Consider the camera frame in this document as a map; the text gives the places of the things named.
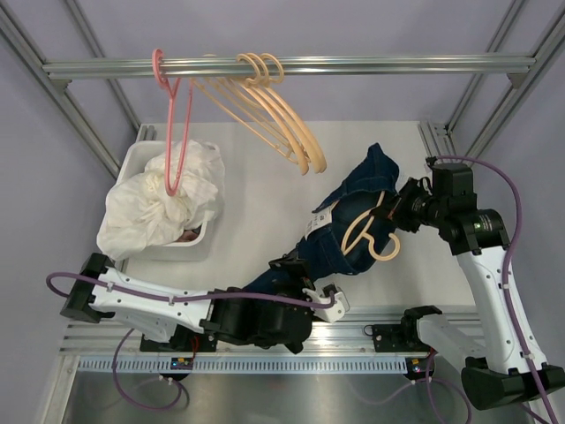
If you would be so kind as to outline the dark navy skirt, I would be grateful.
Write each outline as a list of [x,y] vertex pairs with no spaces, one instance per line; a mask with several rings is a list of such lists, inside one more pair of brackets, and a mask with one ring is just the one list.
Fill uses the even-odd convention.
[[360,239],[344,254],[343,238],[347,230],[351,230],[349,242],[358,237],[369,218],[363,218],[358,224],[354,224],[354,220],[376,207],[381,194],[394,194],[398,177],[397,163],[383,152],[380,144],[372,144],[365,159],[313,210],[315,217],[325,216],[331,221],[308,229],[287,255],[306,261],[307,275],[313,282],[334,274],[365,273],[376,262],[370,254],[369,241]]

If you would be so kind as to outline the pink ruffled skirt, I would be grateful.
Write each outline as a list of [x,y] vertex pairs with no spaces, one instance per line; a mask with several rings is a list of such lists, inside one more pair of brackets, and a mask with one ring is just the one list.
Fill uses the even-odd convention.
[[194,241],[199,237],[200,233],[194,230],[186,230],[182,233],[182,235],[177,239],[177,242],[191,242]]

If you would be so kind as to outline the white pleated skirt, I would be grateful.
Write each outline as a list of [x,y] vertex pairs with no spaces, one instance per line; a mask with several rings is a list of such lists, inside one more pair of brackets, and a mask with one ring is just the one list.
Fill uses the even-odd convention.
[[114,261],[149,246],[177,242],[186,230],[200,226],[222,213],[225,167],[217,145],[189,140],[179,186],[173,196],[165,190],[165,152],[145,169],[109,190],[105,215],[96,243]]

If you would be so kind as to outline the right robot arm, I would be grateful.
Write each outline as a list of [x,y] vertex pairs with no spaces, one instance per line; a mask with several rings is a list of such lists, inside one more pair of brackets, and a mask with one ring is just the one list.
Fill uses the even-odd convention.
[[473,173],[463,163],[434,163],[430,178],[410,178],[371,212],[401,231],[428,226],[449,246],[471,288],[485,342],[478,344],[435,307],[406,310],[403,344],[428,345],[461,377],[478,410],[546,398],[564,386],[534,337],[511,269],[511,241],[493,209],[480,209]]

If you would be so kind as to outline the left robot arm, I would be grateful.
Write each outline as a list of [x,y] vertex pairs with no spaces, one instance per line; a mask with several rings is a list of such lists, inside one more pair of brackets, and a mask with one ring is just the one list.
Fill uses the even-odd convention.
[[192,338],[268,349],[283,345],[298,354],[313,329],[313,311],[299,284],[271,289],[182,291],[127,276],[104,254],[91,254],[66,296],[68,319],[121,322],[173,352],[188,352]]

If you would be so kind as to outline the white plastic basket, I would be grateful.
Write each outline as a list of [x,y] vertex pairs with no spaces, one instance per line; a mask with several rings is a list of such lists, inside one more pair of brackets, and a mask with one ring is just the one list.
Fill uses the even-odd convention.
[[[117,177],[117,185],[144,171],[147,162],[165,152],[165,142],[159,140],[137,141],[126,152]],[[144,261],[203,261],[207,258],[214,224],[209,221],[200,226],[198,237],[188,242],[175,242],[166,246],[149,246],[129,256]]]

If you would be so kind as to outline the aluminium frame strut right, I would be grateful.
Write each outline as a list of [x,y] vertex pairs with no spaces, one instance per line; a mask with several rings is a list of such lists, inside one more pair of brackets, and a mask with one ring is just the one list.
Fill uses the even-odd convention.
[[512,1],[488,44],[488,53],[524,53],[529,70],[474,75],[449,119],[433,129],[433,152],[485,158],[528,97],[564,54],[564,2]]

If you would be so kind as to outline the aluminium frame strut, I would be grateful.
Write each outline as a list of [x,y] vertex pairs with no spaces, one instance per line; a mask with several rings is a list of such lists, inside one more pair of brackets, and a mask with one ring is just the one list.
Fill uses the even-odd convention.
[[[63,1],[61,5],[77,36],[91,55],[87,63],[94,65],[98,61],[105,61],[105,52],[80,2]],[[29,72],[33,80],[39,84],[56,110],[87,145],[94,157],[110,175],[116,176],[122,162],[113,155],[70,90],[71,83],[79,80],[78,69],[73,66],[68,72],[60,72],[57,68],[58,62],[47,59],[17,13],[6,1],[1,2],[1,41],[15,55],[24,70]]]
[[488,44],[488,53],[524,53],[529,70],[474,75],[449,119],[433,129],[433,152],[485,158],[528,97],[564,54],[564,2],[512,1]]

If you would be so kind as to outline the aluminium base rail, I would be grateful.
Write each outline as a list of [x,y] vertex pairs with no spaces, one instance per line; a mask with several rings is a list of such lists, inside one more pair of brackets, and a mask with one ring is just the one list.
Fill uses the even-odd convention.
[[[353,307],[336,323],[316,322],[310,337],[304,342],[303,353],[358,354],[373,351],[369,329],[376,324],[396,324],[404,307]],[[474,307],[442,307],[446,319],[466,336],[483,345],[483,330]],[[70,322],[59,347],[61,354],[99,354],[114,352],[128,329],[113,321],[98,324]]]

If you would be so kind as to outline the aluminium hanging rail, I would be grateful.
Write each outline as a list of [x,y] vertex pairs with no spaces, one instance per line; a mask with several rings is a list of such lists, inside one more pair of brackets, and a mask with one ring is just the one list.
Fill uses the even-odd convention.
[[[286,76],[526,73],[536,58],[528,54],[416,55],[377,57],[280,57]],[[94,58],[50,61],[42,66],[51,80],[141,79],[154,76],[149,59]],[[166,77],[253,76],[254,67],[234,57],[165,58],[160,69]]]

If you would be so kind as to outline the aluminium frame strut left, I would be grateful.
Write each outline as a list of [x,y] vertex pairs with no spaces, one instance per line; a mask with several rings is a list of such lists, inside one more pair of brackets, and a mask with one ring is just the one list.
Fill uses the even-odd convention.
[[[61,5],[77,36],[91,55],[87,63],[94,65],[98,61],[105,61],[105,52],[80,2],[63,1]],[[39,84],[56,110],[87,145],[94,157],[110,175],[116,176],[122,162],[113,155],[70,90],[71,83],[79,80],[78,69],[73,66],[68,72],[60,72],[57,68],[58,62],[47,59],[17,13],[6,1],[1,2],[1,41],[15,55],[24,70],[29,72],[33,80]]]

